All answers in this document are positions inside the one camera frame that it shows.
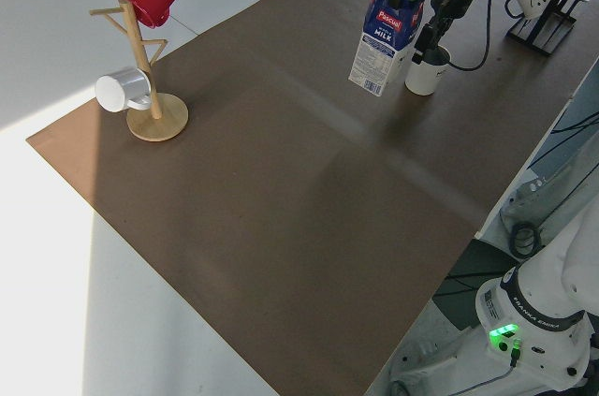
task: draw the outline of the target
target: pascual logo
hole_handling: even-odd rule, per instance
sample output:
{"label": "pascual logo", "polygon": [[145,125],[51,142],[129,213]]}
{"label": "pascual logo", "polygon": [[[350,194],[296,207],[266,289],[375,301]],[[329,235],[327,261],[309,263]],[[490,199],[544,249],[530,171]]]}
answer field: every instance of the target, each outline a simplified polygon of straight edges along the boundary
{"label": "pascual logo", "polygon": [[401,31],[401,29],[402,29],[402,22],[397,20],[396,18],[391,17],[389,14],[387,14],[382,9],[378,12],[376,19],[380,20],[381,22],[390,24],[391,26],[393,26],[393,29],[395,29],[396,31]]}

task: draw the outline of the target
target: white mug handle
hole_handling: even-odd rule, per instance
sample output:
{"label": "white mug handle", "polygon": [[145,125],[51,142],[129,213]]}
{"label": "white mug handle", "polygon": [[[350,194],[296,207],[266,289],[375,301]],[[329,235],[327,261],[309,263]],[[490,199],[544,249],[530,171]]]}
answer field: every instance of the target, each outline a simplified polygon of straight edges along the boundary
{"label": "white mug handle", "polygon": [[152,100],[148,95],[140,96],[137,99],[127,101],[127,106],[136,110],[147,110],[152,105]]}

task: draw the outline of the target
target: brown paper mat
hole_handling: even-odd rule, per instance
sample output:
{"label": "brown paper mat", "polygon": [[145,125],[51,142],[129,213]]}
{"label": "brown paper mat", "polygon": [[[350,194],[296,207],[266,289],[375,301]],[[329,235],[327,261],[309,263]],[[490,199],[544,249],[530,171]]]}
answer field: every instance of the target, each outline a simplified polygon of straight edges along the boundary
{"label": "brown paper mat", "polygon": [[376,98],[347,80],[367,3],[262,0],[159,61],[175,139],[95,101],[29,139],[283,396],[367,389],[599,51],[594,1],[551,59],[496,10],[481,71]]}

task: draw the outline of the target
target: round wooden base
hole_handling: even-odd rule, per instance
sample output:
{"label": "round wooden base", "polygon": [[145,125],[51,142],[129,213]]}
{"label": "round wooden base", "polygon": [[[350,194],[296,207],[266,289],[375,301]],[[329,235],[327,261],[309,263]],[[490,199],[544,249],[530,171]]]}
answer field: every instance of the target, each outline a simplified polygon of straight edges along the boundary
{"label": "round wooden base", "polygon": [[151,110],[129,110],[127,125],[134,136],[148,141],[172,139],[187,125],[189,113],[181,99],[171,94],[158,94],[162,118],[155,120]]}

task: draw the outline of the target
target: barcode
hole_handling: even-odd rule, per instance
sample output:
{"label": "barcode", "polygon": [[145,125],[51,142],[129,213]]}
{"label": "barcode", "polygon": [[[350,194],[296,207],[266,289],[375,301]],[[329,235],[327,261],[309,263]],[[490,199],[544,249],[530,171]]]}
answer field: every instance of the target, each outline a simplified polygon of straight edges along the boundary
{"label": "barcode", "polygon": [[381,92],[381,86],[379,84],[375,84],[374,82],[368,80],[364,82],[364,88],[377,95]]}

